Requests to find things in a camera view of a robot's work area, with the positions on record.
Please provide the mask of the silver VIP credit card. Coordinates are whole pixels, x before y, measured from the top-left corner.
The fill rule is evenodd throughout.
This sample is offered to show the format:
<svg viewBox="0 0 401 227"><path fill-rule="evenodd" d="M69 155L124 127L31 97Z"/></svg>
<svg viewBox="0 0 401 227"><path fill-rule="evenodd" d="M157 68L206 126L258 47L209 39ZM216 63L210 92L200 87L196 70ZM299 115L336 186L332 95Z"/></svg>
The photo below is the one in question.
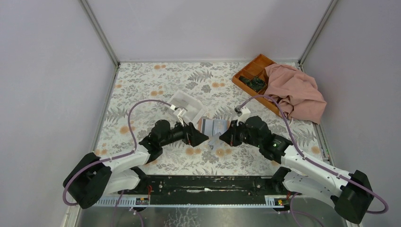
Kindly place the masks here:
<svg viewBox="0 0 401 227"><path fill-rule="evenodd" d="M218 132L215 135L213 135L212 137L210 137L208 146L211 151L215 151L218 148L218 146L220 145L220 139L219 139L220 136L221 136L221 133Z"/></svg>

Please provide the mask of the tan leather card holder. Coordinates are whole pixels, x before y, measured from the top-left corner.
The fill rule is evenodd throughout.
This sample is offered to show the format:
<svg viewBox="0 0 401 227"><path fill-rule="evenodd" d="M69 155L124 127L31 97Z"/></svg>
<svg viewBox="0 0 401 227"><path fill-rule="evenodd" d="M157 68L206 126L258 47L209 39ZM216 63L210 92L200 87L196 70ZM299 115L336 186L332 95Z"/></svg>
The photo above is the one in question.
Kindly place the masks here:
<svg viewBox="0 0 401 227"><path fill-rule="evenodd" d="M223 134L229 128L230 121L221 119L201 118L198 121L198 131L206 136L212 137L216 134Z"/></svg>

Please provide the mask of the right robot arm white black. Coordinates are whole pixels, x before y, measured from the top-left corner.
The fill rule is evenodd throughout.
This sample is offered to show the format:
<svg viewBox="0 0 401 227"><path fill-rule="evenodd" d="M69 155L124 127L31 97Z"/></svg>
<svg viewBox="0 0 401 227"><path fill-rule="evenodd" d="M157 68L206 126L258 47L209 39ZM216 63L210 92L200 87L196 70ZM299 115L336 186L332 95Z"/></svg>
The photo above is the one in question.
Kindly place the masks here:
<svg viewBox="0 0 401 227"><path fill-rule="evenodd" d="M360 224L374 197L367 175L337 169L298 151L292 141L271 133L259 117L245 122L234 120L220 140L232 147L248 144L259 149L268 160L280 164L271 182L274 193L299 192L326 203L345 220Z"/></svg>

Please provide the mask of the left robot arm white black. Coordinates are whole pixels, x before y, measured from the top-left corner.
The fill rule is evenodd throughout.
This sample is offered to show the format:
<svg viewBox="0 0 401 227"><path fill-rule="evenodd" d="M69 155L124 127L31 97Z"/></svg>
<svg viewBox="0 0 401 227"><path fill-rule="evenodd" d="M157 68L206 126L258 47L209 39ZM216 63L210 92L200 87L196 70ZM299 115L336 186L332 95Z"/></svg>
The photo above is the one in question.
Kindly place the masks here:
<svg viewBox="0 0 401 227"><path fill-rule="evenodd" d="M167 120L159 120L144 137L135 151L101 159L88 153L74 167L63 182L63 201L71 206L87 209L102 196L131 190L142 194L147 187L146 175L139 166L156 160L163 153L163 146L177 141L196 147L208 136L195 129L193 123L177 122L174 127Z"/></svg>

